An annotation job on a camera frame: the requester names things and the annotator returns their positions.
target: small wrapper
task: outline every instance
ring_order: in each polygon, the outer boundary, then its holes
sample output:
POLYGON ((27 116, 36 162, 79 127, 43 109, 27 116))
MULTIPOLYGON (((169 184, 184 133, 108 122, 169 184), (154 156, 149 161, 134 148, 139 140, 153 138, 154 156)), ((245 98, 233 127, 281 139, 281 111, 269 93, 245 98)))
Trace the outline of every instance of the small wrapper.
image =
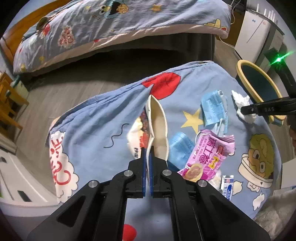
POLYGON ((221 182, 221 190, 222 195, 226 197, 229 201, 231 200, 232 192, 233 192, 233 182, 234 182, 234 176, 222 176, 222 182, 221 182))

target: blue bed sheet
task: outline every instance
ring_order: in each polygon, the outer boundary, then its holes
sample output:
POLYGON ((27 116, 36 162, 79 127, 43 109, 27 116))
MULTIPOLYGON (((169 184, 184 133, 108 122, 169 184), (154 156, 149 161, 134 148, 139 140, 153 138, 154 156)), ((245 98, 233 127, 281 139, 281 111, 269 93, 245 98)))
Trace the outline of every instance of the blue bed sheet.
MULTIPOLYGON (((216 89, 228 97, 227 134, 234 135, 236 146, 221 165, 222 175, 234 175, 238 188, 231 202, 254 218, 274 189, 281 168, 279 151, 263 117, 253 124, 237 117, 231 90, 246 93, 211 61, 191 62, 94 96, 62 115, 49 132, 58 200, 65 202, 92 179, 104 182, 127 169, 133 156, 126 135, 150 94, 164 109, 168 139, 181 131, 194 142, 196 131, 204 127, 201 98, 216 89), (182 128, 189 116, 192 126, 182 128)), ((168 200, 152 199, 148 185, 145 198, 128 200, 125 223, 137 230, 135 240, 173 240, 168 200)))
POLYGON ((14 73, 34 72, 65 59, 152 35, 209 33, 227 38, 231 14, 222 0, 73 0, 23 37, 14 73))

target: green light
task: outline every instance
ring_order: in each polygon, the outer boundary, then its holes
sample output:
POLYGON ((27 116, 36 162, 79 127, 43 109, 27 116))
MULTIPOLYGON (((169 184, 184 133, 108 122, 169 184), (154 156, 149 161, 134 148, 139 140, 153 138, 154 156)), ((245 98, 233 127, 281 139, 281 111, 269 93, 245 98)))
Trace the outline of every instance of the green light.
POLYGON ((290 54, 292 54, 292 53, 294 53, 294 52, 295 52, 295 50, 286 53, 286 54, 283 55, 282 57, 278 57, 278 58, 276 58, 276 60, 275 60, 273 63, 271 63, 270 65, 273 65, 274 63, 281 62, 283 58, 286 58, 287 56, 289 56, 290 54))

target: blue face mask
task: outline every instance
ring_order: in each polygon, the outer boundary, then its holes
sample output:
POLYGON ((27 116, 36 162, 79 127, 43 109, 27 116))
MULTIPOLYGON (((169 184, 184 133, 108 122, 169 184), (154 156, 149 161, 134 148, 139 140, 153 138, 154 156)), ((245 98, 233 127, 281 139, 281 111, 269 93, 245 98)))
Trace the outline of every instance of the blue face mask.
POLYGON ((193 151, 194 143, 183 132, 176 133, 172 139, 169 140, 169 152, 168 152, 168 167, 172 171, 179 171, 183 169, 193 151))
POLYGON ((205 129, 212 130, 220 137, 227 132, 227 97, 220 90, 207 93, 202 97, 205 129))

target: gray floor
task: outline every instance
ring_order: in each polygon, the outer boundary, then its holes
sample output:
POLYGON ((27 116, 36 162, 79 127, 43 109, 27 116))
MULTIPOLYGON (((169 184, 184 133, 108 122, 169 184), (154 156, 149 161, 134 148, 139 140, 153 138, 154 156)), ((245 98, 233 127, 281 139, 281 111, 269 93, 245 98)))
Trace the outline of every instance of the gray floor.
MULTIPOLYGON (((232 48, 216 41, 214 61, 232 77, 236 76, 237 59, 232 48)), ((31 174, 55 194, 49 149, 45 147, 53 119, 94 95, 184 63, 183 56, 172 51, 124 50, 97 54, 38 77, 31 86, 29 106, 17 117, 24 126, 20 134, 15 133, 17 156, 31 174)), ((271 126, 271 129, 283 161, 292 159, 287 127, 271 126)))

